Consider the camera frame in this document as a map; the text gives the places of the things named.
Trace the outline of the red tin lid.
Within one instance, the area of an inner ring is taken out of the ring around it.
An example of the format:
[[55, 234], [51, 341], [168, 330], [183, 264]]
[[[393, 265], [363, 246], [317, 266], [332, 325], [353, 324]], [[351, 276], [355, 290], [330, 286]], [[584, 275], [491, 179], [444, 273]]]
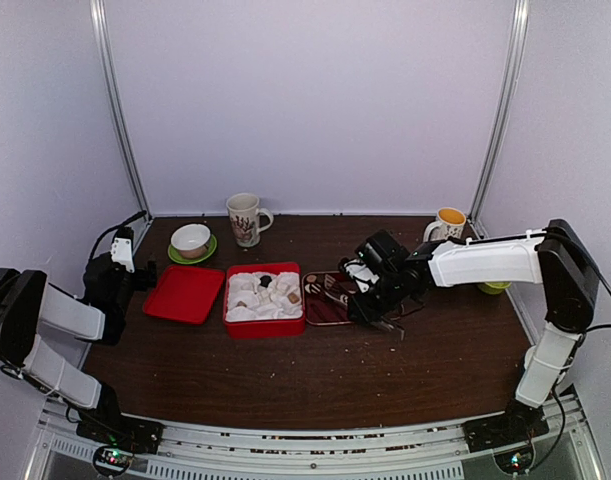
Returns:
[[169, 266], [143, 304], [144, 314], [202, 325], [224, 284], [225, 272], [195, 266]]

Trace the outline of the metal serving tongs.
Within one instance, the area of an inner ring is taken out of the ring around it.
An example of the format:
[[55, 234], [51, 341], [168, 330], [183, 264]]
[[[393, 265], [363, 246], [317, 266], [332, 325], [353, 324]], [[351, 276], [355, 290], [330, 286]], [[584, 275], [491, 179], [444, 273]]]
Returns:
[[350, 321], [386, 333], [396, 332], [400, 340], [405, 339], [405, 329], [397, 320], [390, 319], [377, 309], [368, 306], [361, 292], [352, 293], [330, 274], [323, 275], [323, 293], [329, 299], [345, 307], [347, 318]]

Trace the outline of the red tin box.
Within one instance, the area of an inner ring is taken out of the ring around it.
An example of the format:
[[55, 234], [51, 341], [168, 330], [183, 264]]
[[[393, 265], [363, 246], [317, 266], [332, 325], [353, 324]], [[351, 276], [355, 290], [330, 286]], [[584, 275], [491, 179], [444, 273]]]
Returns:
[[300, 293], [303, 293], [301, 288], [301, 269], [296, 262], [280, 262], [280, 263], [266, 263], [266, 264], [249, 264], [249, 265], [235, 265], [227, 270], [226, 283], [225, 283], [225, 296], [224, 296], [224, 307], [223, 307], [223, 323], [226, 326], [228, 334], [236, 339], [252, 339], [252, 338], [267, 338], [267, 337], [285, 337], [294, 336], [301, 334], [305, 329], [305, 307], [303, 302], [303, 314], [297, 319], [281, 319], [281, 320], [269, 320], [269, 321], [251, 321], [241, 323], [229, 323], [225, 320], [226, 313], [226, 295], [227, 295], [227, 284], [229, 278], [237, 273], [243, 272], [270, 272], [273, 274], [279, 274], [281, 272], [296, 272], [300, 276]]

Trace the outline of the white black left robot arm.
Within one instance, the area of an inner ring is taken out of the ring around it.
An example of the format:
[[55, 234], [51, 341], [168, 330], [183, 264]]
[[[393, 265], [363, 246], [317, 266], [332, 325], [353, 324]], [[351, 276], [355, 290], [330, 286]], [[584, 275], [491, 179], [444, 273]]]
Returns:
[[115, 346], [135, 292], [155, 287], [154, 261], [127, 266], [102, 254], [90, 260], [77, 298], [41, 270], [0, 268], [0, 369], [57, 397], [79, 418], [79, 436], [136, 453], [153, 453], [162, 424], [124, 414], [115, 390], [83, 372], [42, 337], [53, 329], [81, 342]]

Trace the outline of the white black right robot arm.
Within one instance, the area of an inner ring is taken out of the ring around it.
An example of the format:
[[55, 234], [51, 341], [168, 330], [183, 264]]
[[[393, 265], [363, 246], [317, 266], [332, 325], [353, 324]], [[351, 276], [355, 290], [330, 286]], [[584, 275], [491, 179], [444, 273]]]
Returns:
[[569, 223], [554, 219], [540, 230], [483, 240], [424, 241], [409, 252], [388, 232], [370, 236], [339, 269], [357, 287], [348, 318], [394, 329], [386, 314], [429, 288], [522, 282], [543, 287], [544, 331], [525, 355], [524, 372], [505, 411], [463, 426], [472, 451], [528, 441], [542, 434], [542, 406], [571, 366], [594, 318], [600, 271]]

